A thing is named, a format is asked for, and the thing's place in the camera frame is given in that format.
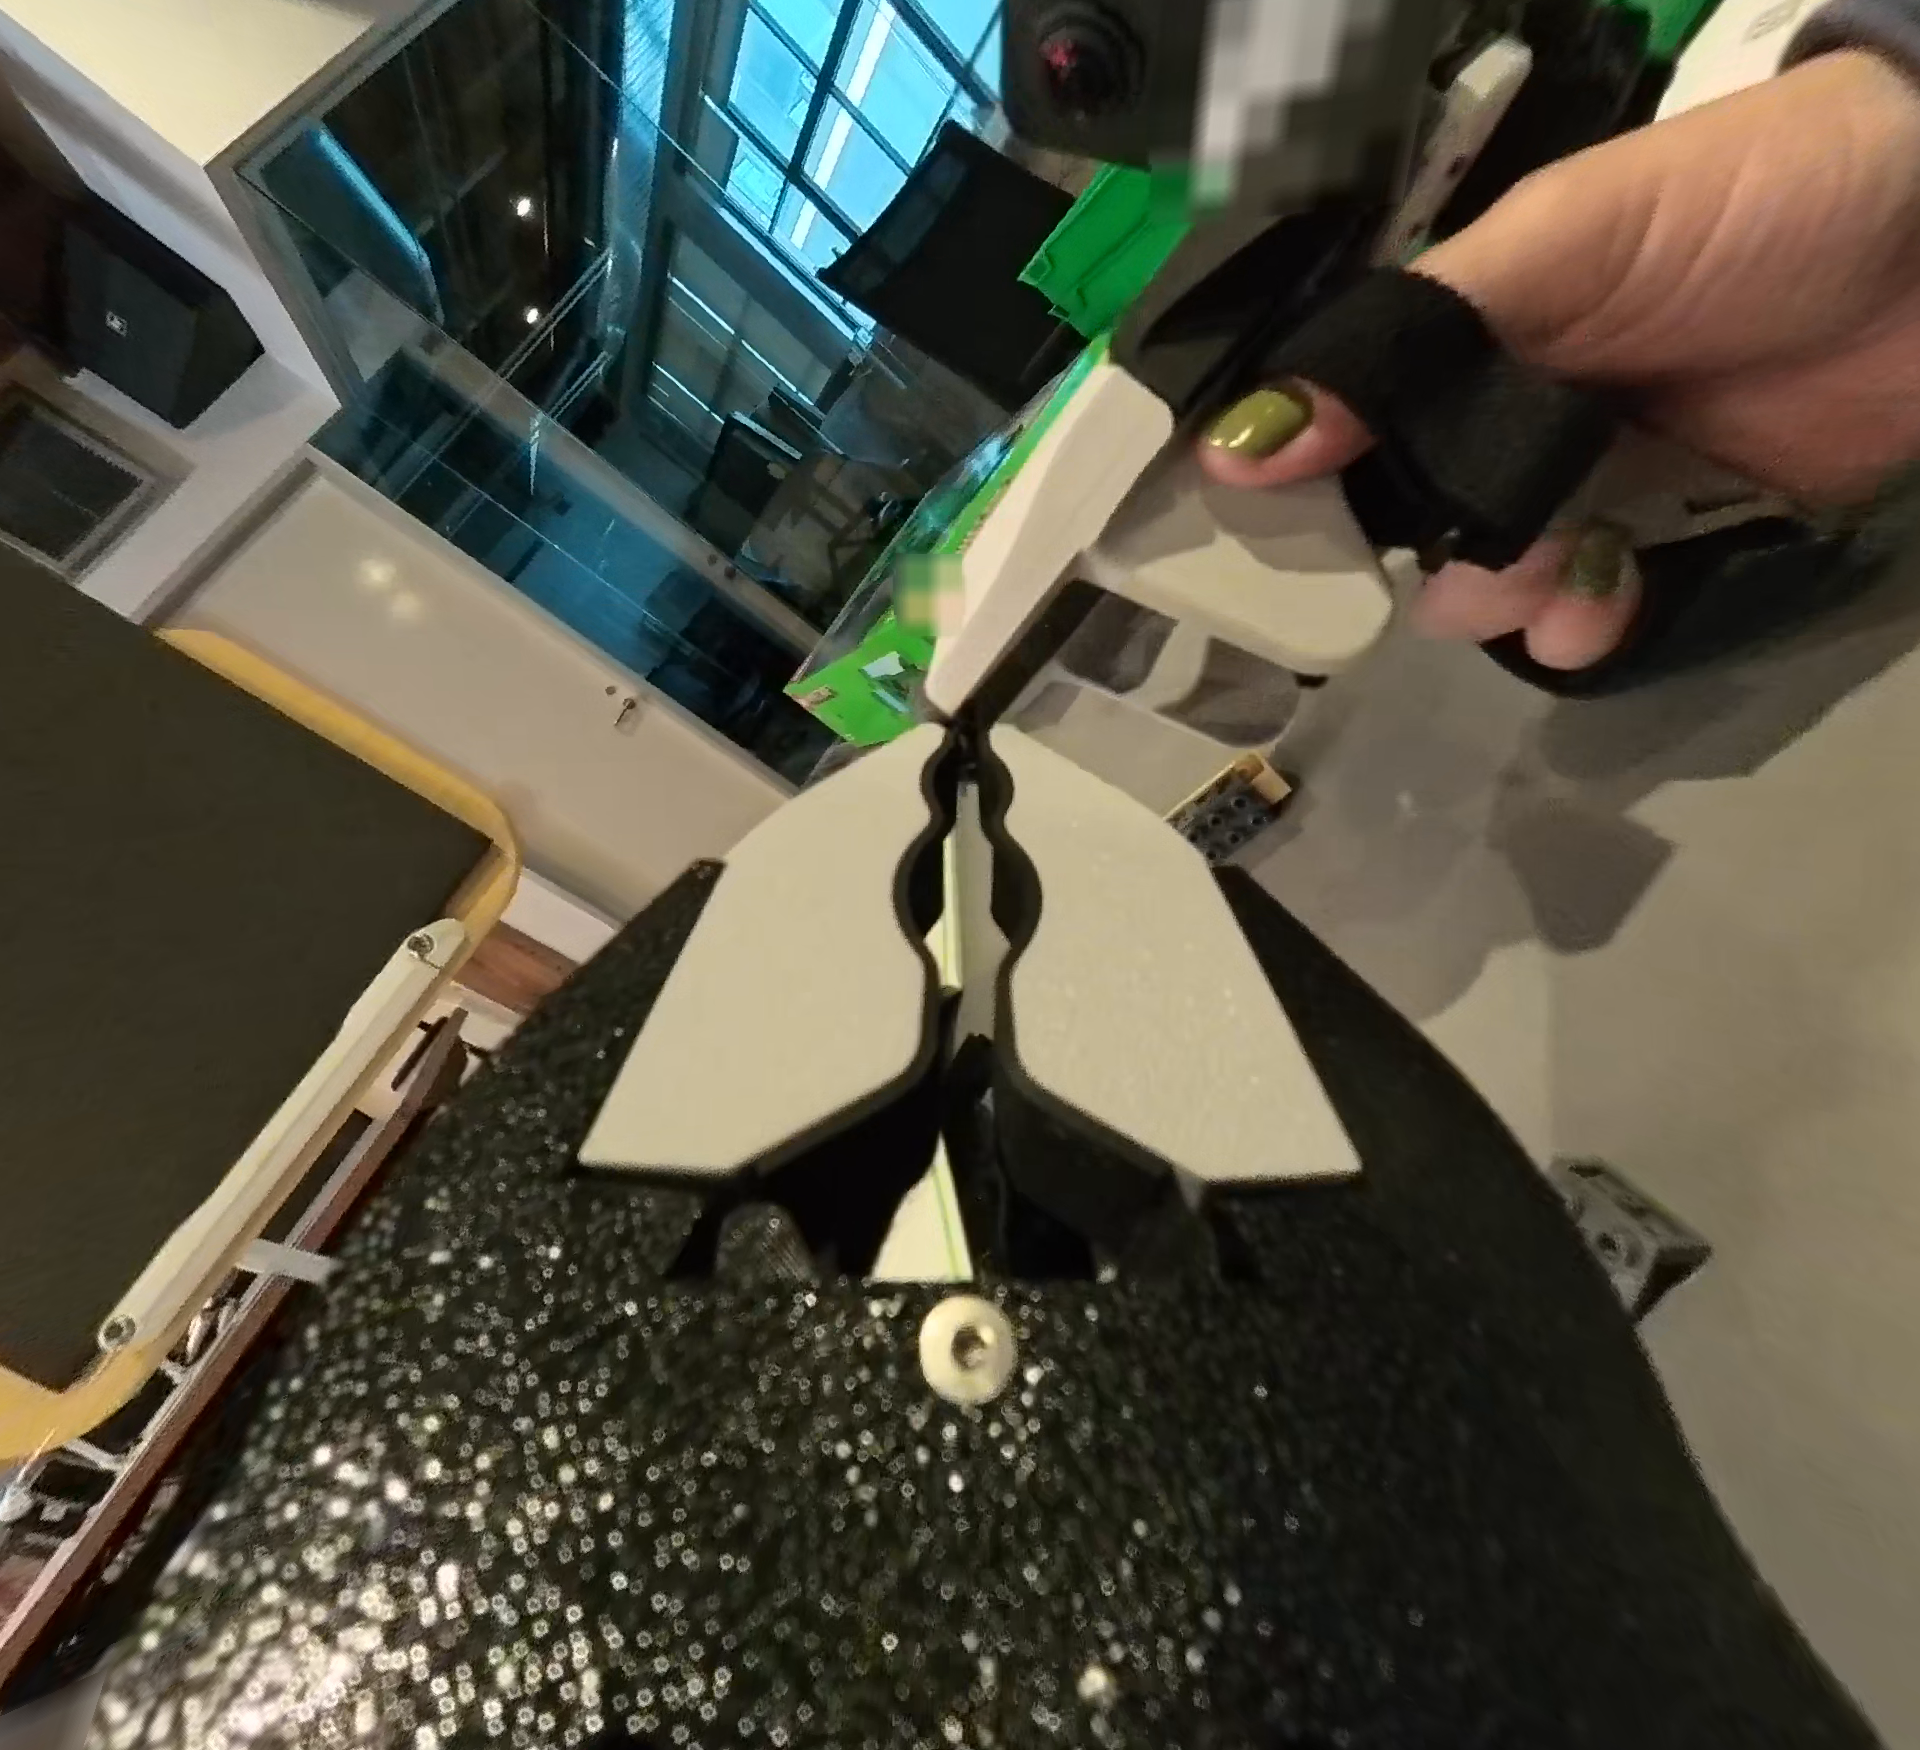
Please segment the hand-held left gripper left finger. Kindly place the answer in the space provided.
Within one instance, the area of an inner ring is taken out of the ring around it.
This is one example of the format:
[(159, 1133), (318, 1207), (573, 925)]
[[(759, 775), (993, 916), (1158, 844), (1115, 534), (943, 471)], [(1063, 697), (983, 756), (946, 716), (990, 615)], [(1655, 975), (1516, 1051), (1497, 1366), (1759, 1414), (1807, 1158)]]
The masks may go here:
[(908, 731), (728, 852), (583, 1168), (739, 1177), (923, 1078), (943, 1001), (936, 943), (960, 759), (950, 731)]

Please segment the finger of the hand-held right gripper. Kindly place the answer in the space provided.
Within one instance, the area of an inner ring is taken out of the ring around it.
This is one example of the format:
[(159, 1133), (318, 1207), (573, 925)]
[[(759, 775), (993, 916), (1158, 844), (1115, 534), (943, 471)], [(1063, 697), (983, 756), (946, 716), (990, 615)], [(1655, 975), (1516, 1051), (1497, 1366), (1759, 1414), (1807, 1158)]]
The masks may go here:
[(1087, 363), (1063, 391), (1021, 440), (1021, 466), (960, 555), (955, 615), (926, 678), (936, 721), (979, 696), (1171, 440), (1164, 400), (1112, 363)]

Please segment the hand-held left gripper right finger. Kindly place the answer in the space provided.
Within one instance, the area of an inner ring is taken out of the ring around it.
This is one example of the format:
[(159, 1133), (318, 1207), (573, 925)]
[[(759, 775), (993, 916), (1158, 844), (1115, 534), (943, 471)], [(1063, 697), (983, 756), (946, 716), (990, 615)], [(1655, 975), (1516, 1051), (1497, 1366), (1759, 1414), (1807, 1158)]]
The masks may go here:
[(1042, 1106), (1208, 1190), (1361, 1164), (1211, 865), (1171, 824), (1021, 731), (977, 752), (1003, 939), (996, 1036)]

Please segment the dark grey square brick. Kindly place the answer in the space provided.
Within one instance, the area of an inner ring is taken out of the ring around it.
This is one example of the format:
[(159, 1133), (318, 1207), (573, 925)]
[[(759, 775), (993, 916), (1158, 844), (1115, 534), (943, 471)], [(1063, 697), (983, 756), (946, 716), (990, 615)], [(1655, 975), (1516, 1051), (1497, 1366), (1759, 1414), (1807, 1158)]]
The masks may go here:
[(1554, 1158), (1549, 1183), (1636, 1327), (1711, 1259), (1701, 1235), (1609, 1162)]

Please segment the grey desk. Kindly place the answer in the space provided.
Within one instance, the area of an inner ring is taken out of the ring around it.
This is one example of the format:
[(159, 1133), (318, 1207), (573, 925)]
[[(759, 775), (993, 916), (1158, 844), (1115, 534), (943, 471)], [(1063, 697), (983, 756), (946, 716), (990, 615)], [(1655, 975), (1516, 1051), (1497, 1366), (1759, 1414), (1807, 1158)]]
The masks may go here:
[(1691, 1212), (1652, 1348), (1741, 1539), (1887, 1747), (1915, 1747), (1915, 543), (1818, 634), (1539, 708), (1636, 620), (1613, 531), (1440, 569), (1244, 868), (1435, 1034)]

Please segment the person's right hand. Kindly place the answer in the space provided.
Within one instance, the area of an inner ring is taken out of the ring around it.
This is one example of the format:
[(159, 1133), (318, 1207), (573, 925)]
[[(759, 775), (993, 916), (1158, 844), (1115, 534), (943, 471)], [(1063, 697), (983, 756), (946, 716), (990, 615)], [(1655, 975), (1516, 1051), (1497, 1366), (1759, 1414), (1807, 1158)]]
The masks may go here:
[(1917, 84), (1841, 51), (1533, 173), (1414, 268), (1818, 510), (1915, 461), (1915, 251)]

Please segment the green cardboard toy box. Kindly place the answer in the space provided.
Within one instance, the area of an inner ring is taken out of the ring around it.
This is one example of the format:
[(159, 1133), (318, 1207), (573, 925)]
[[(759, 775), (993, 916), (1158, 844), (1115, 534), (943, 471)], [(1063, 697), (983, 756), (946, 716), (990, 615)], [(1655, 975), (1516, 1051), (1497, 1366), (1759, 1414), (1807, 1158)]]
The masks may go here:
[(915, 558), (955, 560), (963, 555), (1027, 458), (1100, 361), (1102, 348), (1092, 345), (1012, 421), (948, 469), (884, 534), (846, 604), (785, 687), (834, 740), (870, 749), (892, 742), (919, 721), (918, 696), (931, 665), (936, 635), (915, 620), (900, 617), (900, 566)]

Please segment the black mesh office chair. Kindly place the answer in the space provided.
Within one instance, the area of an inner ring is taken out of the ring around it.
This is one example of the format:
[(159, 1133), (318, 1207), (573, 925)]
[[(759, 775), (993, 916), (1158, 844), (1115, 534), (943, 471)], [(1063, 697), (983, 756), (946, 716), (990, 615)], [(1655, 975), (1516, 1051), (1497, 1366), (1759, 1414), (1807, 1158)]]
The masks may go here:
[(864, 317), (908, 334), (936, 310), (993, 306), (1063, 227), (1072, 191), (943, 122), (873, 222), (818, 272)]

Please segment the open instruction booklet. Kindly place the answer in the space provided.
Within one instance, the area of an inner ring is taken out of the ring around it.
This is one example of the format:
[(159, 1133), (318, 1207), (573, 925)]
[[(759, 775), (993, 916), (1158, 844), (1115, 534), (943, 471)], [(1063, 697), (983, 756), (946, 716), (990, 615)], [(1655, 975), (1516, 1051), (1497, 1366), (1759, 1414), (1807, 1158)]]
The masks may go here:
[(900, 1199), (892, 1228), (873, 1264), (870, 1278), (889, 1285), (963, 1285), (972, 1282), (972, 1253), (963, 1217), (963, 1198), (952, 1162), (948, 1132), (970, 1099), (972, 1040), (983, 1036), (981, 1023), (990, 991), (992, 929), (983, 916), (981, 840), (972, 803), (962, 800), (958, 816), (939, 844), (936, 861), (936, 916), (922, 934), (936, 978), (938, 1056), (934, 1085), (938, 1093), (934, 1158)]

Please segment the white cabinet door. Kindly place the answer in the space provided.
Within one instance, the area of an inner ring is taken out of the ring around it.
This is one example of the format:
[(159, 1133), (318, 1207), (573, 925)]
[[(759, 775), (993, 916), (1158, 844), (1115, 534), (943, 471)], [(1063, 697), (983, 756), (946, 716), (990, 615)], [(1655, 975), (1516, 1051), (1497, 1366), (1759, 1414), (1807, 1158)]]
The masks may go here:
[(321, 455), (167, 624), (251, 650), (483, 788), (526, 868), (609, 920), (793, 794)]

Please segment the square ceiling vent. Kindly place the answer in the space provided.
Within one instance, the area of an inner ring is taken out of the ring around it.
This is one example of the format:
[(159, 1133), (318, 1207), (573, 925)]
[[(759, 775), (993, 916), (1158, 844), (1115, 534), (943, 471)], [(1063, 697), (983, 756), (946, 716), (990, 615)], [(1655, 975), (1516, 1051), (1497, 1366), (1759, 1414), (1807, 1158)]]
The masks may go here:
[(66, 579), (91, 570), (165, 481), (23, 387), (1, 394), (4, 547)]

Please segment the black speaker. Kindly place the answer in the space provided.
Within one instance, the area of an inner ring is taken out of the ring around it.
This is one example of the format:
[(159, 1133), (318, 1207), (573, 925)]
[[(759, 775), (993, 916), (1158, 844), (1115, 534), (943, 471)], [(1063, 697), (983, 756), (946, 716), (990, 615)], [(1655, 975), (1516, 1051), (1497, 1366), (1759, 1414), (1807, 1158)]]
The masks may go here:
[(66, 361), (176, 432), (190, 429), (261, 358), (230, 295), (100, 201), (61, 228)]

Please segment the dark panel yellow frame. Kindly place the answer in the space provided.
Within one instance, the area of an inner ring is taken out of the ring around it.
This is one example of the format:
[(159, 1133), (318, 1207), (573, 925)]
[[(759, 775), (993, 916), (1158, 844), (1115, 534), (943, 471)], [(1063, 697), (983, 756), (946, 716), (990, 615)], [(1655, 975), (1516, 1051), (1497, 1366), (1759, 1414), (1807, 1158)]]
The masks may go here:
[(63, 1388), (387, 959), (444, 918), (470, 959), (522, 860), (485, 792), (228, 638), (15, 552), (1, 607), (1, 1363)]

